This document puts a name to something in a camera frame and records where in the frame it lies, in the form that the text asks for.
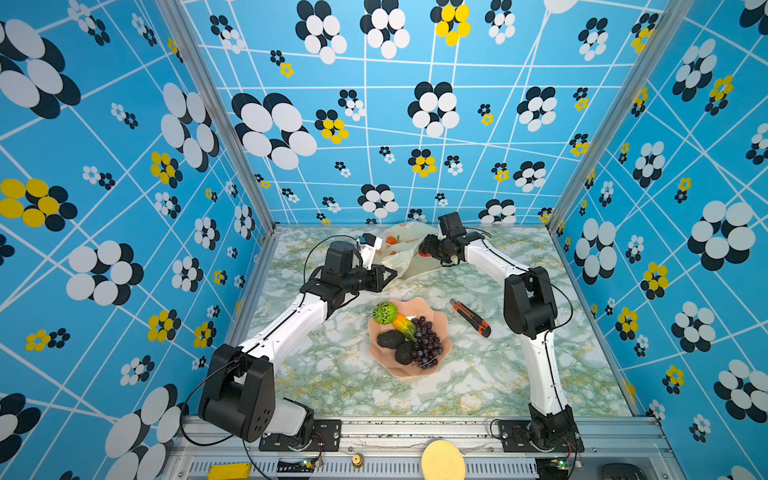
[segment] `red utility knife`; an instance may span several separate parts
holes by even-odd
[[[453,305],[453,309],[456,310],[459,315],[463,316],[469,324],[480,333],[480,335],[483,335],[486,338],[491,335],[491,327],[488,326],[480,315],[471,311],[464,305],[464,303],[457,302],[453,298],[451,298],[451,305]]]

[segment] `metal vent grille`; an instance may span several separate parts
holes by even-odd
[[[200,458],[192,463],[187,476],[188,480],[201,480],[208,475],[208,469],[212,465],[223,463],[237,463],[241,460],[229,460],[219,462],[212,457]],[[256,464],[262,472],[271,478],[277,478],[275,458],[266,461],[257,460]],[[536,461],[532,458],[468,458],[465,461],[467,477],[473,479],[482,478],[538,478]],[[259,472],[251,467],[251,478],[260,478]],[[306,477],[306,473],[280,474],[280,478]],[[420,480],[421,459],[413,457],[404,458],[370,458],[366,457],[362,468],[354,468],[349,457],[330,457],[323,460],[323,466],[313,474],[313,478],[413,478]]]

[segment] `purple grape bunch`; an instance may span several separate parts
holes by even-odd
[[[437,357],[442,354],[442,344],[432,331],[432,322],[427,322],[424,316],[416,316],[411,321],[416,327],[413,361],[424,370],[436,367]]]

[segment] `yellow component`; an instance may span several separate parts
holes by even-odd
[[[43,180],[30,178],[27,180],[27,192],[33,197],[43,198],[48,195],[48,185]]]
[[[456,29],[456,32],[458,33],[459,37],[466,37],[469,35],[469,32],[472,30],[472,26],[469,24],[469,22],[462,22],[458,24],[458,28]]]
[[[38,208],[46,215],[53,215],[58,212],[58,202],[50,197],[43,197],[38,202]]]
[[[445,36],[445,44],[449,47],[455,47],[458,43],[458,32],[457,31],[451,31]]]
[[[460,5],[456,9],[455,18],[457,22],[464,22],[469,18],[469,7],[467,5]]]
[[[462,453],[451,443],[437,440],[422,454],[425,480],[463,480],[467,475]]]
[[[450,22],[453,20],[453,18],[456,15],[456,9],[453,7],[453,5],[446,5],[442,8],[442,19],[445,22]]]
[[[19,218],[24,213],[22,202],[13,198],[0,200],[0,215],[5,218]]]
[[[30,208],[22,214],[22,221],[28,227],[40,227],[45,223],[45,215],[36,208]]]
[[[435,26],[435,34],[439,37],[445,37],[448,34],[448,24],[440,22]]]
[[[0,183],[0,192],[8,198],[21,198],[27,193],[27,189],[15,178],[6,178]]]
[[[250,477],[250,463],[214,465],[208,470],[208,480],[239,480]]]

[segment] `mounting plate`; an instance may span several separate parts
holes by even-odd
[[[259,441],[259,450],[261,452],[318,452],[319,439],[314,436],[319,433],[326,440],[322,445],[323,452],[338,452],[339,439],[341,438],[341,420],[318,420],[312,427],[312,436],[310,443],[303,449],[292,449],[288,445],[280,442],[280,435],[270,434],[266,437],[262,435]]]
[[[540,452],[536,447],[531,445],[531,433],[528,431],[528,420],[500,420],[498,422],[499,435],[504,437],[507,434],[506,439],[502,439],[502,446],[504,447],[504,453],[529,453]],[[581,436],[576,438],[574,433],[569,433],[563,438],[562,444],[554,447],[553,452],[568,453],[568,443],[575,446],[579,452],[584,451],[584,443],[581,441]]]

